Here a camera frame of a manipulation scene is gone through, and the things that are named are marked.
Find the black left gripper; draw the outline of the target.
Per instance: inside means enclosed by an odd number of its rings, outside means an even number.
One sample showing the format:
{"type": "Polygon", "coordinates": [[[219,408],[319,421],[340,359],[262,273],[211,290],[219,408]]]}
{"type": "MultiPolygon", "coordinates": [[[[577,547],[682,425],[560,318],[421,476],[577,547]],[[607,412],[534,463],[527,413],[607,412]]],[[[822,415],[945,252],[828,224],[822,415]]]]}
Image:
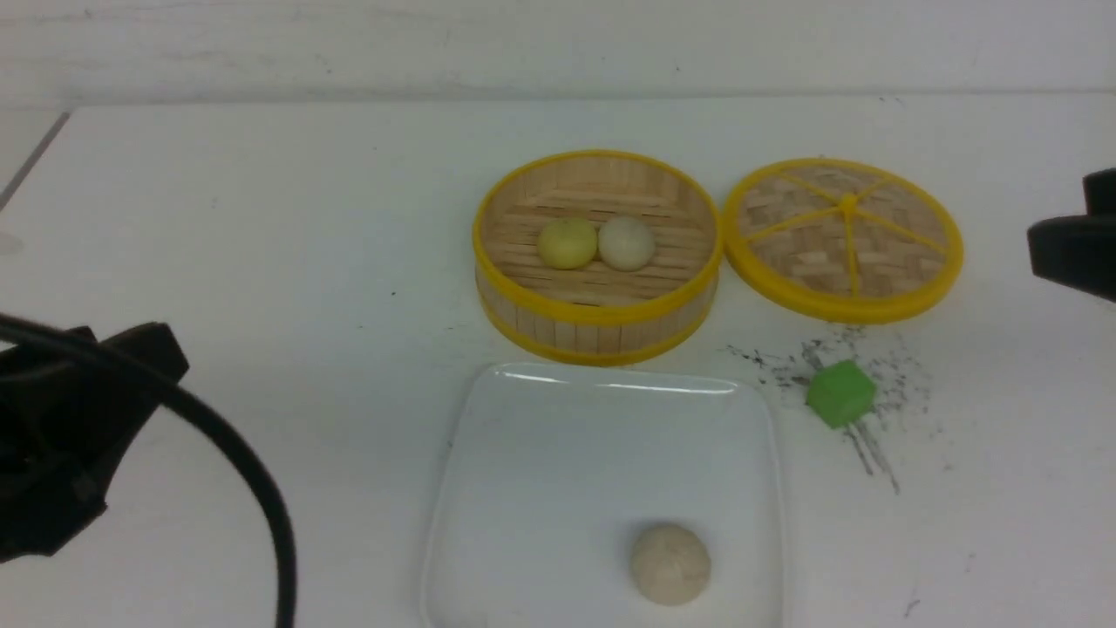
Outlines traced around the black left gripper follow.
{"type": "Polygon", "coordinates": [[[107,509],[116,470],[157,403],[28,345],[1,354],[1,561],[52,555],[107,509]]]}

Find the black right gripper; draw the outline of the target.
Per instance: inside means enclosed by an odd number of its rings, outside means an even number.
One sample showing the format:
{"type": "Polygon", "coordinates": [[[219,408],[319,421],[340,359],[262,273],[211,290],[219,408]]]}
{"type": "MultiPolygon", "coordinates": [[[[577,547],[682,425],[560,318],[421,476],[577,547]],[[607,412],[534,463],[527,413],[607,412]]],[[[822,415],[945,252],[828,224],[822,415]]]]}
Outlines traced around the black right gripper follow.
{"type": "Polygon", "coordinates": [[[1027,230],[1033,276],[1115,302],[1115,170],[1083,178],[1085,212],[1040,220],[1027,230]]]}

